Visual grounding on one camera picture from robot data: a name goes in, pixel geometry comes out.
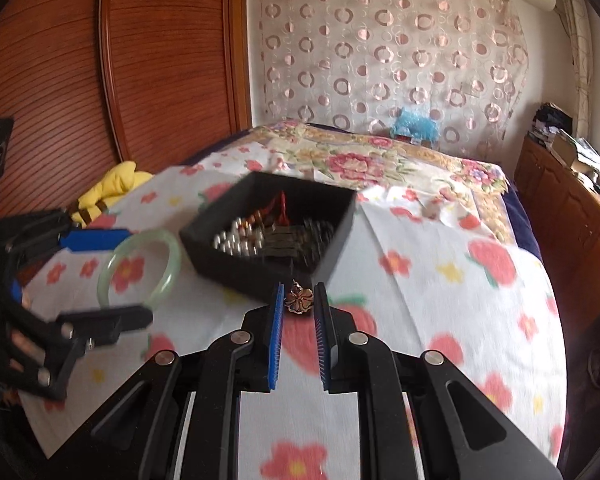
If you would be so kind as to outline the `pale green jade bangle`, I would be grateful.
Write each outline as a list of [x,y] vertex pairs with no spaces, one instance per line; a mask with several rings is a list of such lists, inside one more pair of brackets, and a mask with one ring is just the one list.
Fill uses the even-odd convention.
[[166,300],[180,275],[182,263],[181,245],[176,237],[165,229],[153,229],[131,235],[121,242],[102,266],[99,272],[96,296],[102,308],[110,307],[110,292],[123,295],[132,287],[146,281],[146,272],[150,276],[157,269],[155,263],[147,263],[148,248],[162,247],[166,264],[154,288],[140,300],[148,309],[156,310]]

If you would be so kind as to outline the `bronze flower brooch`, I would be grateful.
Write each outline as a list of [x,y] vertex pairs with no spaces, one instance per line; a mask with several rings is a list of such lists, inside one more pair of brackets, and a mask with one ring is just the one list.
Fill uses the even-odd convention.
[[287,292],[284,305],[288,312],[296,315],[310,313],[314,306],[313,289],[303,287],[297,281],[293,281],[289,292]]

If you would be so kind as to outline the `yellow plush toy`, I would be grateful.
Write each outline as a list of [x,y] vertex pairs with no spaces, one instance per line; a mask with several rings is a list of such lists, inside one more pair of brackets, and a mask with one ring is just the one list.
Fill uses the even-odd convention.
[[150,172],[138,170],[132,160],[120,162],[70,205],[68,213],[73,222],[85,228],[153,176]]

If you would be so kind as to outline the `strawberry flower print cloth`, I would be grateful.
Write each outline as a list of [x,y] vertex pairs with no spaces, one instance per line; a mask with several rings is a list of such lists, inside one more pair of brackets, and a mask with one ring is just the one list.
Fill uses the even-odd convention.
[[[526,250],[498,242],[467,209],[419,183],[369,188],[326,286],[332,305],[396,351],[442,352],[549,459],[567,399],[562,326],[550,279]],[[237,328],[254,301],[184,261],[147,330],[90,352],[65,400],[21,396],[46,454],[160,350],[189,354]],[[242,399],[243,479],[355,479],[358,407],[321,384],[312,318],[287,314],[279,381]]]

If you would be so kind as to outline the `wooden louvered wardrobe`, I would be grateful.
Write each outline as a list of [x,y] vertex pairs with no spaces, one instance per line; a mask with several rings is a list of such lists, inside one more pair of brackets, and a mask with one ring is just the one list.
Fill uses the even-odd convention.
[[0,0],[0,216],[251,126],[246,0]]

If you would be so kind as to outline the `black square storage box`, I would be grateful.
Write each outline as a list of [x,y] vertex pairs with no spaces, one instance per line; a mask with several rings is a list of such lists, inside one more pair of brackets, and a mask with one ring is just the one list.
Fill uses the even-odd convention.
[[[262,228],[252,214],[280,191],[290,226]],[[198,274],[253,299],[282,283],[326,282],[352,228],[356,193],[281,174],[252,172],[232,183],[180,229]]]

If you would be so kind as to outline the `wooden side cabinet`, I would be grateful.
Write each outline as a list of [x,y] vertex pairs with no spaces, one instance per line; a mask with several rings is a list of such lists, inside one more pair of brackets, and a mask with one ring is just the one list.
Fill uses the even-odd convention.
[[568,361],[600,389],[600,196],[531,136],[514,183],[554,289]]

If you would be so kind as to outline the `floral bed quilt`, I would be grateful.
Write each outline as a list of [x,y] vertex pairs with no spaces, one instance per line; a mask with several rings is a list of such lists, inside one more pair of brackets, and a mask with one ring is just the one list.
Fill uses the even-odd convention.
[[187,165],[189,174],[203,169],[238,176],[266,171],[339,185],[358,191],[360,200],[393,202],[416,221],[437,220],[503,244],[515,241],[500,166],[388,136],[283,120],[236,134]]

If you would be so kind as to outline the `cardboard box on cabinet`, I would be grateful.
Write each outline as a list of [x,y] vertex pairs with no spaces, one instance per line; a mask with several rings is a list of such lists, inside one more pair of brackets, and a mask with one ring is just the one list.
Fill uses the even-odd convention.
[[568,169],[585,174],[596,168],[595,153],[584,139],[575,139],[559,129],[550,141],[550,152]]

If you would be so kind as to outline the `blue plush toy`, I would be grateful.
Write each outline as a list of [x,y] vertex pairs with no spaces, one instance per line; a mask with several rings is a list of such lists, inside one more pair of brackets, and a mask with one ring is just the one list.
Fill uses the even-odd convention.
[[389,136],[391,139],[410,139],[419,144],[434,145],[439,142],[440,133],[432,119],[402,107],[389,128]]

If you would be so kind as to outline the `dark clothes pile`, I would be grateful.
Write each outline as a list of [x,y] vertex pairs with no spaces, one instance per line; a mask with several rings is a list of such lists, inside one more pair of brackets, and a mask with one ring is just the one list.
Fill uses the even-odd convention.
[[551,144],[558,133],[572,135],[572,118],[554,103],[545,102],[536,110],[528,135],[543,146]]

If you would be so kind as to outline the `pink circle pattern curtain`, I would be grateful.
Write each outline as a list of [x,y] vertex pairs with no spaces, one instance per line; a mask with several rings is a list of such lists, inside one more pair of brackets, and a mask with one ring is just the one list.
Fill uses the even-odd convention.
[[509,0],[248,0],[259,122],[387,133],[400,109],[440,151],[497,162],[528,72]]

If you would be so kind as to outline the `white patterned side curtain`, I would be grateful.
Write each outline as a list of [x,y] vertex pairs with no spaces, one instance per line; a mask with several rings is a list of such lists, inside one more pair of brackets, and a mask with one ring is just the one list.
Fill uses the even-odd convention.
[[592,30],[585,0],[562,0],[576,78],[576,111],[573,136],[587,139],[591,133],[590,90],[593,75]]

